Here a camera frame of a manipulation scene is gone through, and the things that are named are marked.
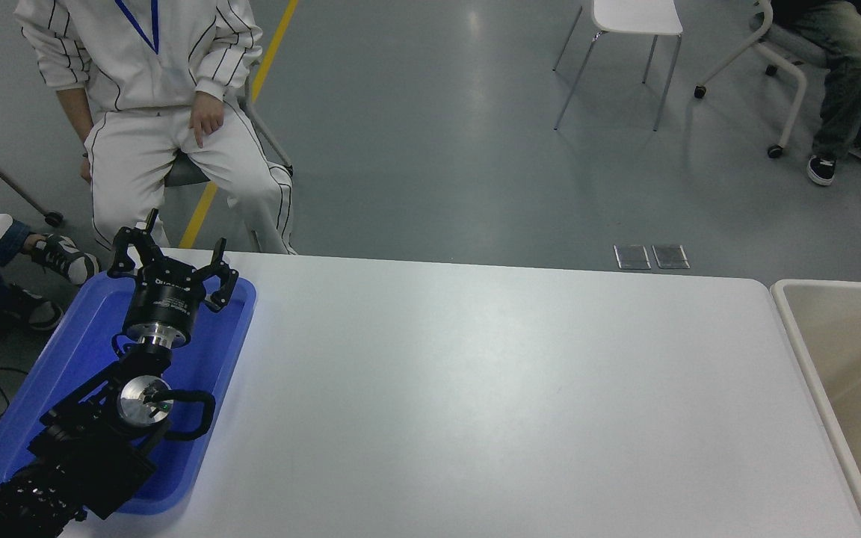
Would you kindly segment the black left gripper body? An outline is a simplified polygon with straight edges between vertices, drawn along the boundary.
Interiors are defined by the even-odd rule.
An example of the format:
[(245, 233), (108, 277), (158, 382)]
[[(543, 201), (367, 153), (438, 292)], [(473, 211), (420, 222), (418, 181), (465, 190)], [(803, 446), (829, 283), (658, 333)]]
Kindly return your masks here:
[(135, 276), (135, 293), (124, 328), (157, 323), (192, 330), (206, 293), (204, 282), (195, 273), (196, 268), (184, 262), (141, 267)]

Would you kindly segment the person's left hand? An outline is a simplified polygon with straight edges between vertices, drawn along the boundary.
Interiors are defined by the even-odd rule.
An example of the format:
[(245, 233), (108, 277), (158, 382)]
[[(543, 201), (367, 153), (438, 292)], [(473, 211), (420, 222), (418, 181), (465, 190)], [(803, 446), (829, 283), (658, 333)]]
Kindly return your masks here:
[(224, 126), (225, 102), (207, 92), (196, 91), (189, 112), (188, 129), (194, 133), (198, 149), (204, 147), (206, 137)]

